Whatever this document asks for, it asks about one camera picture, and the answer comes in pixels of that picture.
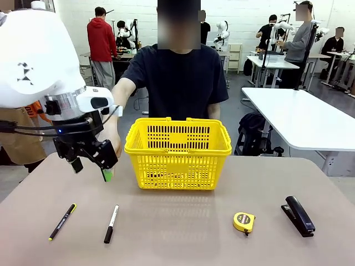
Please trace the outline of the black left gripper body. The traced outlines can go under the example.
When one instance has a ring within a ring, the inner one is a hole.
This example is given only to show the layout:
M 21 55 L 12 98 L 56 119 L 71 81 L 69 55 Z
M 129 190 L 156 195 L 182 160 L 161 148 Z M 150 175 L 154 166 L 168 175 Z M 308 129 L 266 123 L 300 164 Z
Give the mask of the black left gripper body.
M 80 117 L 53 121 L 54 145 L 59 155 L 101 155 L 103 143 L 97 134 L 103 130 L 102 115 L 92 111 Z

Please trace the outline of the person's right hand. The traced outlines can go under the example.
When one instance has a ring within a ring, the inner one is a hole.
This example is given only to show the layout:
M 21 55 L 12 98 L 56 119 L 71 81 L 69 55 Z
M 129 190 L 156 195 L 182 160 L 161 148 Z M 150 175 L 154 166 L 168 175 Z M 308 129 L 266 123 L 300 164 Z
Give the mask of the person's right hand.
M 101 133 L 101 136 L 105 140 L 110 140 L 114 148 L 115 154 L 117 158 L 119 158 L 121 156 L 122 147 L 121 147 L 121 138 L 118 134 L 117 128 L 104 129 Z

